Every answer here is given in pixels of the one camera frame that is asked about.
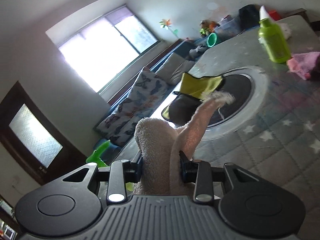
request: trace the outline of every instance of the door frame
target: door frame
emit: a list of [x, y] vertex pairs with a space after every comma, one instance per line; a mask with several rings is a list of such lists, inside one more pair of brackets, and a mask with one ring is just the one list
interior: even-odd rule
[[[16, 82], [0, 103], [0, 142], [16, 160], [16, 162], [36, 182], [38, 182], [40, 185], [44, 185], [45, 183], [48, 183], [49, 181], [60, 177], [67, 172], [60, 174], [59, 176], [50, 177], [48, 175], [46, 177], [46, 168], [37, 160], [36, 157], [30, 153], [30, 151], [24, 146], [24, 144], [18, 139], [18, 137], [9, 127], [10, 122], [24, 104], [43, 125], [43, 127], [62, 145], [62, 149], [56, 156], [58, 157], [57, 159], [63, 162], [63, 158], [61, 157], [60, 153], [65, 155], [67, 155], [66, 151], [69, 153], [69, 158], [72, 159], [72, 162], [69, 163], [70, 169], [67, 169], [67, 172], [85, 164], [86, 157], [58, 131], [58, 129], [46, 118], [46, 116], [32, 101], [22, 85], [19, 82]], [[55, 163], [53, 166], [56, 169], [59, 169], [59, 165], [57, 163]]]

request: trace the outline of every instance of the teal bucket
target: teal bucket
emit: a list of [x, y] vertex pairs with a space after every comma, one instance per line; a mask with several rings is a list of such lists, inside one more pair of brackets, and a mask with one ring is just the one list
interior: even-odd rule
[[207, 45], [209, 48], [213, 47], [214, 45], [217, 45], [221, 43], [220, 38], [218, 37], [217, 34], [211, 33], [208, 38], [207, 38]]

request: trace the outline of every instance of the window frame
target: window frame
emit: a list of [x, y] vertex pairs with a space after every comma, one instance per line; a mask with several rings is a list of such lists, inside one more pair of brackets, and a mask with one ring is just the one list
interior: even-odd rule
[[[91, 26], [92, 24], [94, 24], [95, 22], [99, 21], [102, 18], [105, 18], [107, 21], [108, 19], [106, 18], [107, 15], [126, 7], [130, 12], [132, 12], [132, 10], [126, 5], [122, 5], [100, 17], [98, 17], [97, 19], [93, 20], [92, 22], [89, 22], [88, 24], [86, 24], [85, 26], [83, 26], [81, 29], [79, 29], [78, 31], [76, 31], [74, 34], [72, 34], [70, 37], [66, 38], [65, 40], [63, 40], [62, 42], [60, 42], [57, 47], [60, 48], [63, 44], [65, 44], [67, 41], [69, 41], [71, 38], [73, 38], [74, 36], [76, 36], [77, 34], [81, 35], [81, 32], [88, 28], [89, 26]], [[144, 54], [146, 54], [148, 51], [150, 51], [151, 49], [153, 49], [156, 45], [158, 45], [161, 40], [146, 26], [146, 24], [135, 14], [133, 13], [133, 16], [135, 16], [137, 18], [137, 20], [153, 35], [153, 37], [156, 39], [156, 42], [154, 44], [152, 44], [149, 48], [147, 48], [146, 50], [144, 50], [143, 52], [139, 52], [138, 49], [126, 38], [125, 35], [122, 34], [122, 32], [111, 23], [111, 25], [119, 32], [119, 34], [130, 44], [130, 46], [139, 54], [138, 57], [136, 57], [132, 62], [130, 62], [126, 67], [123, 68], [123, 70], [121, 70], [117, 75], [115, 75], [107, 84], [105, 84], [98, 92], [97, 94], [101, 94], [119, 75], [121, 75], [125, 70], [127, 70], [133, 63], [135, 63], [138, 59], [140, 59]]]

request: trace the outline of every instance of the yellow cloth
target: yellow cloth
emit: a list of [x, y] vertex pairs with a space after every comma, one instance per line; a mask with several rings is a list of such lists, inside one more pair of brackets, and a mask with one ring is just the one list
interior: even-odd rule
[[181, 93], [205, 99], [204, 95], [212, 93], [220, 85], [222, 76], [196, 78], [189, 73], [183, 73], [181, 80]]

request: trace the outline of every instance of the white pillow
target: white pillow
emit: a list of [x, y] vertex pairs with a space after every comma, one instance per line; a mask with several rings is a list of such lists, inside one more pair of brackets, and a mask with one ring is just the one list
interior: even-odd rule
[[156, 71], [156, 74], [170, 85], [177, 85], [184, 72], [188, 72], [195, 64], [176, 53], [172, 53], [163, 65]]

